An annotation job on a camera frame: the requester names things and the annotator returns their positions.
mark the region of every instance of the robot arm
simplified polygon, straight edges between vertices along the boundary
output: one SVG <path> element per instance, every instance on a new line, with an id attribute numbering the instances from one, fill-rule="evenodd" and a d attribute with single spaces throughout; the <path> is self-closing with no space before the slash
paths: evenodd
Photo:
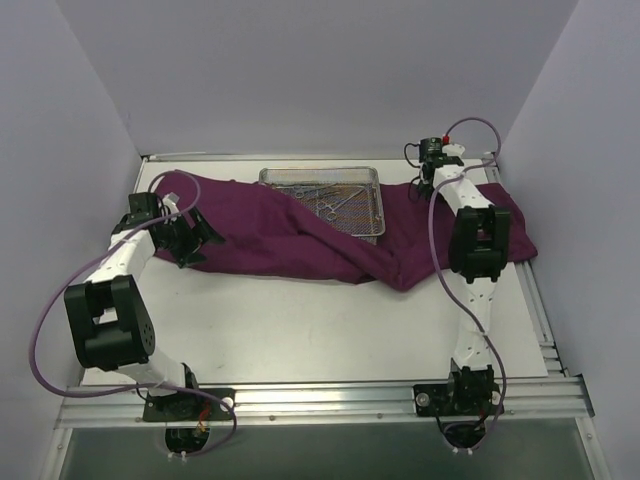
<path id="1" fill-rule="evenodd" d="M 509 213 L 497 209 L 466 178 L 459 165 L 444 165 L 434 173 L 433 186 L 461 176 L 445 185 L 440 194 L 456 215 L 449 245 L 451 269 L 460 275 L 459 300 L 480 320 L 485 332 L 491 322 L 491 304 L 500 271 L 507 261 Z M 460 310 L 458 341 L 453 354 L 458 368 L 485 370 L 491 365 L 489 348 L 478 326 Z"/>
<path id="2" fill-rule="evenodd" d="M 132 213 L 115 227 L 111 246 L 136 226 L 162 217 L 163 211 L 177 212 L 177 200 L 173 194 L 163 199 L 154 193 L 130 195 Z M 224 242 L 196 208 L 189 215 L 193 228 L 184 217 L 177 217 L 141 230 L 105 259 L 84 283 L 67 288 L 65 307 L 76 355 L 83 367 L 122 373 L 141 384 L 166 382 L 197 388 L 186 365 L 156 348 L 153 324 L 136 285 L 147 261 L 158 250 L 168 250 L 182 268 L 205 259 L 198 252 L 205 243 Z M 176 395 L 162 388 L 152 388 L 149 394 Z"/>
<path id="3" fill-rule="evenodd" d="M 429 198 L 438 186 L 460 177 L 439 189 L 456 216 L 449 244 L 449 264 L 458 274 L 462 290 L 458 300 L 476 316 L 487 333 L 496 283 L 507 264 L 509 211 L 493 205 L 466 178 L 460 158 L 447 154 L 456 153 L 453 146 L 443 146 L 442 139 L 434 137 L 422 140 L 419 147 L 418 191 L 421 195 Z M 447 392 L 439 397 L 436 410 L 450 415 L 487 412 L 496 390 L 484 335 L 461 309 Z"/>

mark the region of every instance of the white table surface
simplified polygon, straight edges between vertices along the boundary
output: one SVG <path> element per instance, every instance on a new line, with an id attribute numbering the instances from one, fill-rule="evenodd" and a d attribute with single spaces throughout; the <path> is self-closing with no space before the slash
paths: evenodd
<path id="1" fill-rule="evenodd" d="M 138 189 L 176 168 L 254 182 L 265 167 L 359 165 L 376 168 L 387 184 L 415 175 L 399 160 L 164 161 L 143 165 Z M 470 178 L 477 184 L 487 181 L 480 169 Z M 457 277 L 448 272 L 447 279 L 454 284 Z M 201 383 L 438 380 L 449 375 L 459 312 L 435 275 L 398 293 L 379 282 L 354 286 L 211 274 L 154 258 L 139 287 L 157 346 L 188 364 Z M 503 271 L 494 298 L 490 336 L 507 376 L 547 376 L 513 264 Z M 83 383 L 129 381 L 89 369 Z"/>

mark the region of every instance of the lavender wall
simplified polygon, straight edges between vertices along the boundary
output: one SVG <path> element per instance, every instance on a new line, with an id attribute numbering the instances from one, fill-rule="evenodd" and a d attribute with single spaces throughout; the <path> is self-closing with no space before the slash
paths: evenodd
<path id="1" fill-rule="evenodd" d="M 560 353 L 616 479 L 640 471 L 640 3 L 580 0 L 502 158 Z"/>
<path id="2" fill-rule="evenodd" d="M 106 247 L 139 158 L 53 0 L 0 2 L 0 65 L 0 477 L 31 479 L 60 400 L 30 376 L 29 335 L 56 283 Z M 41 347 L 65 385 L 76 364 L 60 306 Z"/>
<path id="3" fill-rule="evenodd" d="M 507 131 L 576 0 L 58 3 L 142 153 L 397 155 Z"/>

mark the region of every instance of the maroon fabric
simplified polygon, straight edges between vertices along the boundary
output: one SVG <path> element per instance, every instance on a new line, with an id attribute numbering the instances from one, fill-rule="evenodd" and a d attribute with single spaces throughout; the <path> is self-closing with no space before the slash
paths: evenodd
<path id="1" fill-rule="evenodd" d="M 296 200 L 259 184 L 223 182 L 197 177 L 202 188 L 198 208 L 227 242 L 206 245 L 207 261 L 194 268 L 205 272 L 277 275 L 347 283 L 380 280 L 406 291 L 435 272 L 427 232 L 427 202 L 412 203 L 407 184 L 382 185 L 386 233 L 377 245 L 334 230 Z M 499 184 L 479 190 L 495 205 L 511 211 L 509 260 L 537 255 L 525 231 L 522 212 Z M 168 175 L 157 188 L 175 192 L 181 208 L 194 198 L 193 182 Z M 447 267 L 447 248 L 454 215 L 437 200 L 435 231 L 438 259 Z M 159 257 L 169 260 L 166 252 Z"/>

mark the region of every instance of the wire mesh tray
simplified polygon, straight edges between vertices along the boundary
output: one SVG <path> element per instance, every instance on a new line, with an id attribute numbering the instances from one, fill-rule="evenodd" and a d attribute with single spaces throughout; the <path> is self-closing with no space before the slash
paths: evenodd
<path id="1" fill-rule="evenodd" d="M 341 232 L 375 243 L 385 231 L 374 168 L 265 168 L 259 181 L 295 198 Z"/>

